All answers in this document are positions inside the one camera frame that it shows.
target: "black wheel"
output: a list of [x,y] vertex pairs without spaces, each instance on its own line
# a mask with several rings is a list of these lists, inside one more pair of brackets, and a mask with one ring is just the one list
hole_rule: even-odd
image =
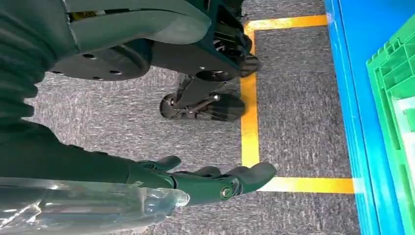
[[197,73],[196,77],[203,81],[216,83],[225,83],[234,79],[234,77],[226,71],[202,71]]
[[122,81],[147,74],[151,56],[148,40],[137,39],[124,45],[66,58],[51,71],[94,81]]
[[234,121],[245,113],[245,104],[232,94],[219,94],[220,100],[206,106],[203,111],[211,116],[212,120]]
[[179,111],[174,107],[177,97],[175,94],[166,95],[160,102],[160,114],[165,118],[179,118]]
[[252,54],[249,54],[245,59],[244,65],[242,66],[241,77],[248,77],[252,73],[256,72],[259,66],[260,63],[258,58]]

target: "green plastic crate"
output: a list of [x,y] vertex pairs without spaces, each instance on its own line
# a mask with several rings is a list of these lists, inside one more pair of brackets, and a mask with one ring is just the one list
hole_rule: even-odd
[[415,235],[415,15],[367,68],[405,234]]

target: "caster wheel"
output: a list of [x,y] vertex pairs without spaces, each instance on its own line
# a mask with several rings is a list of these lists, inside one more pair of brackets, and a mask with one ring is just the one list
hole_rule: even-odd
[[177,97],[175,94],[166,95],[160,102],[160,113],[165,118],[179,118],[179,111],[174,107]]
[[259,60],[256,56],[249,54],[245,59],[245,63],[242,66],[241,77],[248,77],[252,73],[256,72],[260,66]]
[[208,106],[204,113],[209,114],[212,120],[235,121],[245,113],[245,104],[232,94],[219,94],[221,99]]

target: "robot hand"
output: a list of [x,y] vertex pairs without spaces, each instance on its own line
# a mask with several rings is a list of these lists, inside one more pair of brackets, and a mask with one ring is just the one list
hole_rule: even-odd
[[[157,162],[138,162],[144,168],[154,171],[169,171],[180,165],[176,156],[165,157]],[[179,171],[167,173],[174,182],[173,188],[190,195],[188,205],[226,201],[231,197],[256,191],[275,175],[272,164],[259,163],[252,168],[238,166],[225,174],[214,166],[206,166],[195,172]]]

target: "screw hole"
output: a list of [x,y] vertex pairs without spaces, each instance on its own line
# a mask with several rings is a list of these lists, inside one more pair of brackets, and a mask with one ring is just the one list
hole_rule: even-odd
[[122,73],[120,71],[111,70],[110,73],[115,75],[121,75]]
[[64,75],[64,73],[63,73],[63,72],[59,72],[59,71],[50,71],[50,72],[52,72],[52,73],[54,73],[54,74],[57,74],[57,75]]
[[96,57],[94,55],[91,55],[91,54],[83,54],[82,56],[85,57],[85,58],[91,59],[91,60],[96,59]]

